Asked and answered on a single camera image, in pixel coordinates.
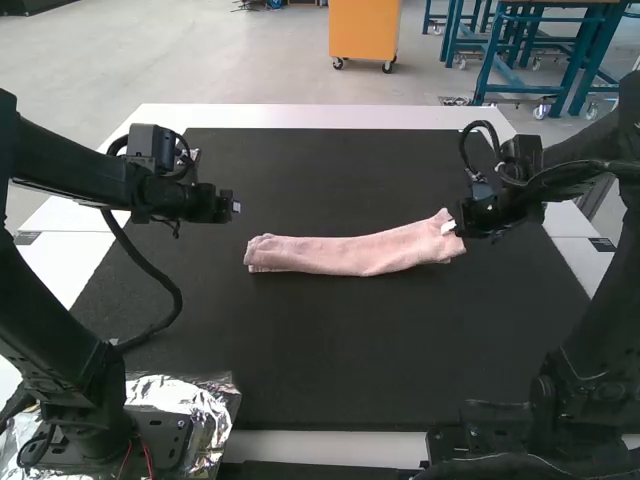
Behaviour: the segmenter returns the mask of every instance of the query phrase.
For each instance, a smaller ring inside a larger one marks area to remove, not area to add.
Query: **orange cart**
[[[402,0],[330,0],[329,55],[342,70],[352,58],[383,60],[391,73],[397,60]]]

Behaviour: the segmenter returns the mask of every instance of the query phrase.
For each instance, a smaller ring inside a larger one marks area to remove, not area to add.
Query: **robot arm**
[[[109,210],[131,211],[137,223],[156,218],[226,223],[240,205],[230,190],[217,191],[214,185],[197,181],[197,151],[191,151],[171,130],[134,124],[129,135],[102,155],[21,118],[16,105],[13,95],[0,90],[0,218],[4,220],[10,180],[100,208],[134,261],[174,297],[167,319],[113,347],[71,316],[22,259],[9,233],[0,228],[0,354],[21,372],[20,392],[24,392],[20,398],[14,396],[3,414],[20,411],[33,397],[40,401],[44,420],[40,431],[23,446],[19,465],[59,469],[100,464],[117,458],[135,435],[145,437],[153,451],[156,443],[166,439],[140,430],[149,425],[148,412],[123,408],[122,352],[123,347],[136,346],[168,326],[180,311],[182,297],[171,280],[128,242]],[[176,148],[177,139],[184,150]],[[125,146],[126,153],[118,156]],[[188,417],[164,415],[153,421],[189,425]],[[0,419],[0,433],[5,420]],[[188,440],[187,430],[181,443],[176,443],[178,451]],[[170,469],[179,460],[176,455],[165,467]]]
[[[126,154],[117,157],[118,151],[100,154],[17,114],[15,122],[10,177],[18,185],[92,207],[130,210],[136,223],[151,216],[226,223],[239,209],[231,191],[197,182],[195,160],[191,152],[176,151],[171,130],[133,124],[112,149],[127,145]]]
[[[621,194],[631,210],[640,210],[640,76],[631,73],[620,82],[620,106],[599,121],[546,149],[536,135],[516,135],[498,146],[495,171],[500,185],[491,185],[469,164],[463,131],[460,150],[470,172],[472,195],[461,203],[459,234],[499,237],[526,220],[542,222],[544,203],[577,198],[603,174],[620,180]]]
[[[471,196],[461,202],[459,235],[495,239],[522,222],[541,222],[545,202],[582,195],[602,174],[619,179],[628,210],[597,292],[546,355],[529,402],[468,401],[459,426],[427,434],[436,454],[416,478],[623,478],[640,469],[640,450],[629,451],[620,438],[637,432],[640,419],[639,107],[640,72],[633,72],[620,82],[616,111],[558,145],[543,149],[539,137],[517,135],[500,146],[493,132],[497,186],[469,163],[463,138]],[[463,137],[478,126],[492,130],[472,124]],[[453,448],[445,437],[457,442]]]

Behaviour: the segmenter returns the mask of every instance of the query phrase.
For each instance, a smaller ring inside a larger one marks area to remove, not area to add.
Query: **concrete floor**
[[[445,5],[436,0],[433,11]],[[0,18],[0,86],[18,96],[25,117],[90,147],[142,103],[438,105],[440,95],[473,93],[479,62],[466,71],[442,66],[441,37],[420,33],[424,0],[405,0],[393,75],[369,62],[334,71],[326,8],[232,8],[230,0],[81,0],[29,18]],[[607,66],[628,71],[640,53],[637,38],[631,22],[623,24]],[[562,73],[549,61],[525,75],[545,83]],[[501,109],[518,131],[541,134],[545,144],[585,125],[570,117],[535,121],[529,106]],[[45,198],[13,188],[9,230]],[[608,220],[621,209],[615,201],[608,208]],[[609,223],[617,228],[615,219]]]

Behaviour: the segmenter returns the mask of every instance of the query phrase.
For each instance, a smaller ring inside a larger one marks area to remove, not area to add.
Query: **pink towel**
[[[446,208],[403,227],[352,238],[281,237],[266,233],[249,242],[244,264],[251,273],[306,272],[371,277],[423,263],[449,263],[464,253],[450,230]]]

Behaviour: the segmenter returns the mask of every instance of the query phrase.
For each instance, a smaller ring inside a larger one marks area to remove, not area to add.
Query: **black mat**
[[[458,132],[190,130],[201,180],[233,188],[223,226],[128,225],[182,287],[175,326],[130,370],[232,370],[240,428],[413,430],[455,421],[466,398],[526,399],[545,352],[587,297],[541,226],[467,243],[449,265],[381,277],[250,275],[247,241],[270,232],[351,236],[455,208],[467,195]],[[469,151],[488,169],[480,134]],[[168,295],[115,246],[73,308],[105,338],[163,317]]]
[[[217,480],[410,480],[417,471],[394,468],[302,465],[295,463],[223,463]]]

